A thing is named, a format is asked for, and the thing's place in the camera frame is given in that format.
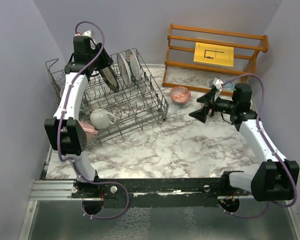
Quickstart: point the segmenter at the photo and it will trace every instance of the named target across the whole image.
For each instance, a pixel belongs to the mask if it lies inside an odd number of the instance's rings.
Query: metal wire basket
[[[110,125],[106,129],[101,129],[98,134],[87,143],[87,147],[91,148],[116,138],[124,137],[124,134],[144,126],[156,122],[159,124],[165,120],[168,113],[169,104],[159,89],[158,84],[149,71],[141,55],[136,48],[132,49],[141,66],[141,80],[138,85],[131,84],[127,87],[122,79],[117,64],[117,54],[110,57],[113,59],[112,70],[117,76],[119,91],[113,92],[107,86],[100,74],[90,78],[88,87],[85,89],[82,99],[84,105],[84,114],[79,115],[79,119],[83,122],[90,123],[90,114],[95,109],[105,109],[114,114],[117,118],[115,124]],[[63,70],[51,71],[51,67],[58,59],[46,62],[46,68],[51,80],[51,84],[55,91],[56,102],[60,102],[60,87],[56,84],[56,77],[63,73]]]

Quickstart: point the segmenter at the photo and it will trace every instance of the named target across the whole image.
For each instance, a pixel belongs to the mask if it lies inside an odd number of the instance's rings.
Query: wooden plate rack
[[[247,44],[240,44],[240,43],[235,43],[235,42],[226,42],[226,41],[217,41],[217,40],[210,40],[210,39],[204,39],[204,38],[172,35],[173,29],[191,31],[191,32],[199,32],[199,33],[207,33],[207,34],[215,34],[215,35],[232,36],[232,37],[239,37],[239,38],[246,38],[246,39],[254,39],[254,40],[259,40],[259,44],[258,45],[247,45]],[[259,52],[266,53],[269,48],[269,42],[268,42],[267,35],[254,35],[254,34],[246,34],[246,33],[239,33],[239,32],[230,32],[230,31],[192,27],[192,26],[182,26],[182,25],[176,25],[176,24],[172,24],[172,23],[170,24],[170,27],[169,27],[167,39],[168,39],[168,47],[166,50],[166,55],[165,55],[165,60],[164,60],[165,71],[164,71],[164,75],[163,75],[162,86],[164,86],[164,87],[184,86],[191,91],[199,91],[199,92],[208,92],[210,90],[210,88],[196,87],[196,86],[189,86],[189,85],[182,85],[182,84],[166,82],[168,67],[192,69],[192,70],[214,72],[214,73],[235,75],[235,76],[239,76],[239,75],[246,74],[246,73],[257,74],[257,64],[256,64],[257,56],[258,56]],[[227,69],[227,68],[211,66],[211,65],[170,61],[169,60],[170,50],[192,52],[193,54],[195,52],[194,48],[171,45],[171,40],[227,46],[227,47],[233,47],[234,50],[248,49],[248,50],[253,50],[254,52],[252,55],[234,54],[235,59],[248,60],[248,63],[246,64],[244,71]],[[241,82],[246,83],[247,79],[248,79],[248,77],[242,77]],[[221,94],[232,96],[232,92],[229,92],[229,91],[222,91]]]

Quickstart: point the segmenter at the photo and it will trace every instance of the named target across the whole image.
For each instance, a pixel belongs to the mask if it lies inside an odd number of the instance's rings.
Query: white cup
[[[117,122],[117,118],[112,113],[99,108],[92,111],[90,114],[90,121],[95,129],[100,130],[108,128],[111,124],[115,124]]]

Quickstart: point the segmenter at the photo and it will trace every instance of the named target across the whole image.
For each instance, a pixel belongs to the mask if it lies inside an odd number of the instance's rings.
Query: pink bowl
[[[175,86],[170,90],[170,98],[177,104],[184,104],[191,98],[191,92],[184,86]]]

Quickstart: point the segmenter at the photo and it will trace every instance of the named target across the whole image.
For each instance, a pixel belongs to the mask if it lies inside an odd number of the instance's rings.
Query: lavender wall
[[[0,240],[15,240],[45,161],[55,109],[45,61],[60,57],[32,0],[0,0]]]
[[[263,125],[277,147],[300,165],[300,0],[283,0],[265,31],[269,51],[260,56],[258,73],[265,85]],[[254,102],[260,87],[254,81]],[[297,184],[300,218],[300,175]]]
[[[110,54],[137,48],[163,64],[170,23],[263,34],[282,0],[34,0],[63,56],[73,51],[74,26],[98,24]]]

